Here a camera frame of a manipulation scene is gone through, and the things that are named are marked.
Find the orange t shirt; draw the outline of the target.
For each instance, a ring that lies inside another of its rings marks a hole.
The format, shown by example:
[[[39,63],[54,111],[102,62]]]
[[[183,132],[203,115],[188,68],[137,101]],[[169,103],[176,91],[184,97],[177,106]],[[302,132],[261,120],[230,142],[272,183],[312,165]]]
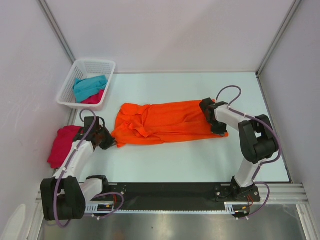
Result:
[[[138,105],[124,103],[115,119],[111,135],[117,147],[159,145],[215,138],[200,108],[200,100]]]

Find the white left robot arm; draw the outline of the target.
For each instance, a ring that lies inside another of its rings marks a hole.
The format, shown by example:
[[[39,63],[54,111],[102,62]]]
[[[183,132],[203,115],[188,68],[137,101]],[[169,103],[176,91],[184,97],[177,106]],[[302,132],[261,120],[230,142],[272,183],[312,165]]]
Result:
[[[85,117],[84,126],[73,138],[62,166],[52,178],[45,178],[40,184],[45,220],[80,220],[87,202],[95,197],[105,200],[110,196],[111,188],[106,176],[89,176],[83,184],[79,183],[79,178],[96,148],[107,150],[115,143],[103,118]]]

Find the white plastic mesh basket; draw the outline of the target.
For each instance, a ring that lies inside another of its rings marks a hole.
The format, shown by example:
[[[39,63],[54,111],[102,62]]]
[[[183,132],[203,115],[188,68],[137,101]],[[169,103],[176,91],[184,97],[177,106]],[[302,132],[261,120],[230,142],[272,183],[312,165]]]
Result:
[[[72,65],[56,102],[71,109],[100,111],[116,69],[112,60],[83,58]]]

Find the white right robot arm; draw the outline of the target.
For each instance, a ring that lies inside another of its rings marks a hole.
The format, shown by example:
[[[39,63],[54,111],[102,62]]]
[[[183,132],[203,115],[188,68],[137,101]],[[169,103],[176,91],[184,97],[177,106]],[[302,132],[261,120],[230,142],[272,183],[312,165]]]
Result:
[[[238,131],[243,161],[231,179],[226,197],[242,201],[254,191],[254,180],[262,165],[274,153],[280,152],[270,119],[265,114],[256,117],[247,115],[224,101],[214,102],[211,98],[202,100],[199,107],[212,133],[224,137],[228,126]]]

